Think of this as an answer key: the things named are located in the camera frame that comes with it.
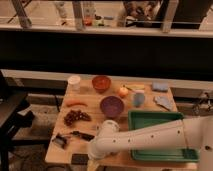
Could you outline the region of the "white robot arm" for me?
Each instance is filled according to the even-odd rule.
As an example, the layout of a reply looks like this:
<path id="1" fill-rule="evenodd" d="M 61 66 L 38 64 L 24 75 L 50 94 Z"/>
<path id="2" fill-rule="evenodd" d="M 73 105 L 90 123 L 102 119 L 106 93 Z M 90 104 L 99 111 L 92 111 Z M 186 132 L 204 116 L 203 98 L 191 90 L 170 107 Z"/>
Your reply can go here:
<path id="1" fill-rule="evenodd" d="M 198 171 L 213 171 L 213 116 L 170 121 L 132 131 L 106 120 L 87 146 L 88 157 L 103 159 L 124 150 L 199 149 Z"/>

